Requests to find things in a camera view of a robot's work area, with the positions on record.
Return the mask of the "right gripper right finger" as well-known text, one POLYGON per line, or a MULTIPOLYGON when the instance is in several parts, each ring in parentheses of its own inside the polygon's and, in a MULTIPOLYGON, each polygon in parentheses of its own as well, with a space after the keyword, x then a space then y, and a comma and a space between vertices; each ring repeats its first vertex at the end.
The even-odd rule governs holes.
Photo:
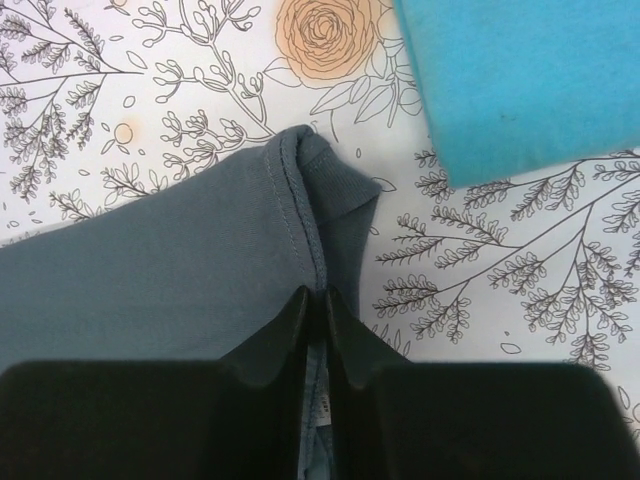
POLYGON ((341 479, 635 479, 639 453, 593 370, 407 360, 326 296, 341 479))

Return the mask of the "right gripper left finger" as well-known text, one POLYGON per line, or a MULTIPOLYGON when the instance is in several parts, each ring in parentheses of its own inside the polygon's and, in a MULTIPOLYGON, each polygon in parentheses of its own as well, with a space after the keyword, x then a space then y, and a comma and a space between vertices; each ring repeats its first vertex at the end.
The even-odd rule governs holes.
POLYGON ((217 361, 30 361, 1 377, 5 479, 292 479, 308 292, 217 361))

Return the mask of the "dark blue t-shirt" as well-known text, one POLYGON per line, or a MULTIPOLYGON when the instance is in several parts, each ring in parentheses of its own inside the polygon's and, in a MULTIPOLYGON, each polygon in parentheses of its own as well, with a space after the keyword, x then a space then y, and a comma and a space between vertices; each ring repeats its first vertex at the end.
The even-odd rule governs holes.
POLYGON ((1 251, 1 364, 214 359, 299 286, 352 309, 380 185, 307 126, 1 251))

